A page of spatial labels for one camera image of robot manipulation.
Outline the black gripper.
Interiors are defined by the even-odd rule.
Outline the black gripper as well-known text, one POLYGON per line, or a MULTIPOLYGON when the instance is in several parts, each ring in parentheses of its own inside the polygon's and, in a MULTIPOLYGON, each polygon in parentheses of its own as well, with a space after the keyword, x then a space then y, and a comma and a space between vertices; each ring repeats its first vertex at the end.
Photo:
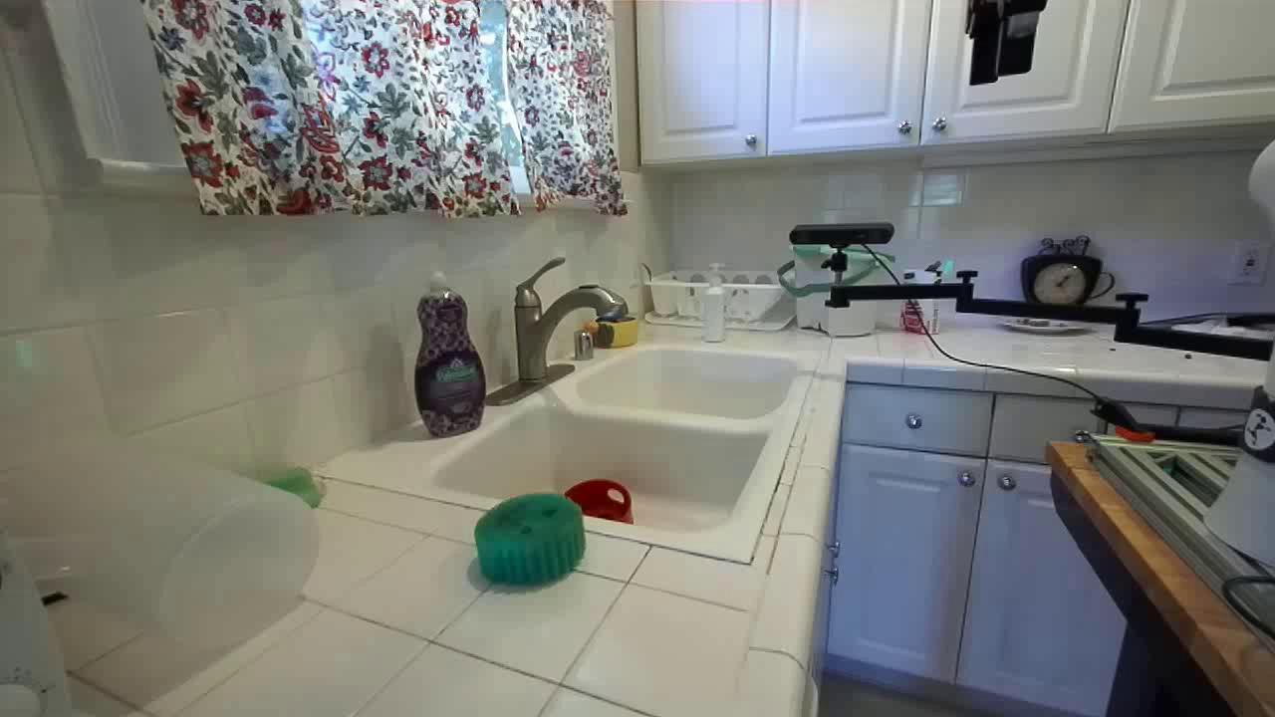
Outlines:
POLYGON ((972 41, 972 82, 1025 74, 1035 51, 1035 25, 1047 0, 969 0, 965 34, 972 41))

